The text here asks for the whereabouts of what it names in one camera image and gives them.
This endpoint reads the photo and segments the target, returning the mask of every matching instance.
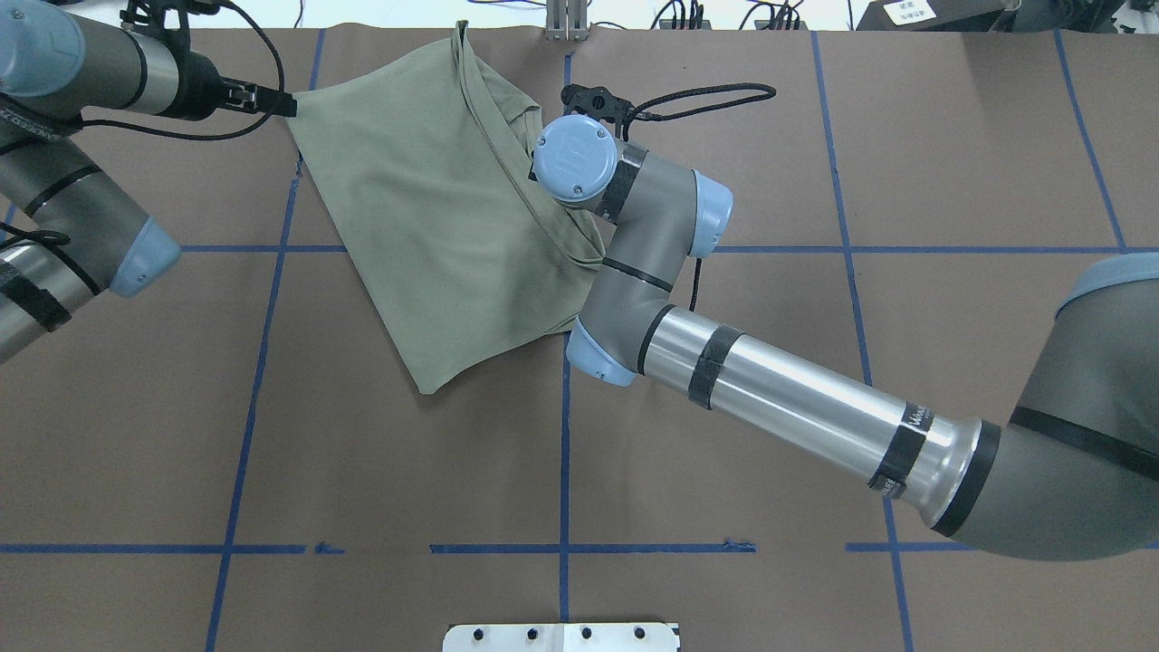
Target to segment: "label sticker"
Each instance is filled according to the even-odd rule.
[[[883,7],[889,14],[889,20],[894,24],[910,24],[936,19],[938,14],[930,8],[926,0],[903,0],[902,2],[890,2]]]

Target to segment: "white background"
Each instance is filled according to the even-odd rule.
[[[298,0],[238,0],[262,27],[293,27],[298,17]],[[868,0],[853,0],[853,20],[861,20]],[[87,0],[72,5],[70,10],[108,23],[118,23],[117,13],[125,6],[124,0]],[[588,7],[591,22],[612,21],[633,29],[647,29],[656,10],[664,6],[657,0],[592,0]],[[714,29],[736,29],[741,19],[752,5],[745,0],[708,0],[705,19]],[[799,7],[810,29],[850,29],[848,7],[845,0],[803,0]],[[745,29],[752,29],[752,19],[767,19],[767,9],[757,9]],[[1123,24],[1139,31],[1159,32],[1159,17],[1152,14],[1131,12],[1123,6],[1117,14]],[[466,0],[306,0],[302,27],[331,27],[344,22],[358,22],[376,27],[436,27],[450,28],[455,21],[466,19],[472,27],[508,27],[516,24],[542,25],[545,10],[531,5],[472,5]],[[232,12],[223,10],[216,16],[195,16],[194,27],[240,28],[246,27]]]

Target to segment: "aluminum tube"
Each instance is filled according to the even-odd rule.
[[[3,261],[20,270],[37,287],[48,290],[70,313],[92,300],[93,292],[65,263],[35,242],[21,242],[0,251]],[[22,307],[0,296],[0,365],[45,334]]]
[[[644,375],[688,391],[705,345],[720,323],[681,308],[661,321]],[[906,402],[742,336],[724,358],[712,410],[731,415],[869,482],[905,413]],[[933,525],[957,491],[982,423],[934,417],[901,498]]]

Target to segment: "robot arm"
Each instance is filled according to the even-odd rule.
[[[177,243],[68,137],[85,107],[203,119],[218,108],[293,115],[280,90],[225,79],[189,50],[189,12],[221,2],[133,0],[133,31],[42,0],[0,0],[0,192],[39,229],[0,244],[0,364],[105,288],[131,296]],[[176,10],[180,29],[165,29]]]
[[[595,119],[542,132],[535,178],[617,225],[568,359],[615,386],[644,375],[913,505],[991,552],[1091,559],[1159,539],[1159,254],[1080,279],[1009,425],[955,422],[669,303],[684,258],[727,226],[723,185]]]

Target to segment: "folded cloth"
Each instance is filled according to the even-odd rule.
[[[529,178],[540,107],[475,58],[466,22],[294,97],[290,130],[420,393],[571,328],[603,242]]]

